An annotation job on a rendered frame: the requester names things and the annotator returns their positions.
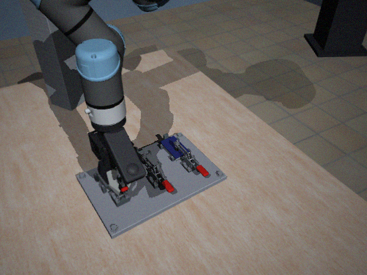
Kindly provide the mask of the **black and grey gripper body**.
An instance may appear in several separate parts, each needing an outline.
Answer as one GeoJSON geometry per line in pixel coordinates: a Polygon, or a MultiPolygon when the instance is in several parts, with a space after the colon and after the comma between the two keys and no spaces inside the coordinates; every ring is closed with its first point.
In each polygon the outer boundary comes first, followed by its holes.
{"type": "Polygon", "coordinates": [[[117,124],[114,124],[111,126],[99,126],[98,124],[91,122],[92,127],[95,129],[93,132],[88,133],[91,149],[93,153],[95,154],[95,156],[97,156],[99,161],[104,160],[104,165],[107,168],[115,169],[116,166],[108,151],[106,144],[104,143],[104,140],[102,139],[103,134],[106,132],[113,132],[113,131],[119,130],[121,127],[124,126],[125,123],[126,123],[126,117],[123,120],[121,120],[120,122],[118,122],[117,124]]]}

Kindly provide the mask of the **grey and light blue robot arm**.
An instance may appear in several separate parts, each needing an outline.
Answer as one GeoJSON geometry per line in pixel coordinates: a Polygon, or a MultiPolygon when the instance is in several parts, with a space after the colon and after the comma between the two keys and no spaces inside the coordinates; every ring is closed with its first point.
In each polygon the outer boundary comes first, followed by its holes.
{"type": "MultiPolygon", "coordinates": [[[[90,120],[99,126],[123,120],[126,45],[122,32],[98,16],[88,4],[91,0],[30,1],[76,46],[76,68],[87,105],[84,111],[90,120]]],[[[125,185],[144,178],[146,171],[124,127],[104,133],[102,139],[125,185]]]]}

